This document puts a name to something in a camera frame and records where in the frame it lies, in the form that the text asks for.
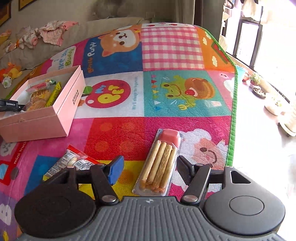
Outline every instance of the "potted plant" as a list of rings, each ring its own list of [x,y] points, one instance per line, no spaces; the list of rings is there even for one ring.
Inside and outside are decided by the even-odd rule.
[[[266,95],[265,108],[273,115],[280,115],[283,111],[283,104],[279,96]]]
[[[260,79],[261,79],[261,76],[257,73],[254,73],[252,74],[250,77],[249,77],[249,80],[250,80],[250,86],[251,88],[253,89],[254,87],[256,86],[259,86],[260,84]]]

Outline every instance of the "metal screw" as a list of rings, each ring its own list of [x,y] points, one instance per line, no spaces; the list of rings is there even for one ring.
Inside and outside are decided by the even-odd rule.
[[[114,197],[113,195],[105,195],[102,197],[102,200],[104,202],[115,202],[117,200],[117,198]]]
[[[183,200],[186,202],[196,202],[198,198],[194,195],[185,195],[183,196]]]

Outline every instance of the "pink checkered pattern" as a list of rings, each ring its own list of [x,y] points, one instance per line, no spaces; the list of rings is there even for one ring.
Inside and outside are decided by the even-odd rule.
[[[205,68],[194,26],[142,28],[141,42],[144,71]]]

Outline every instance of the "teal mat square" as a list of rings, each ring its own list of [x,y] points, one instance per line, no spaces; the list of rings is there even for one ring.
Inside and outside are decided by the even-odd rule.
[[[209,117],[231,112],[206,71],[161,70],[144,72],[144,114]]]

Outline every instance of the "breadstick package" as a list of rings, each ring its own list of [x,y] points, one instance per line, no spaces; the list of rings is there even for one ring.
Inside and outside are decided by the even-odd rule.
[[[140,196],[168,195],[181,142],[182,135],[178,131],[158,130],[133,193]]]

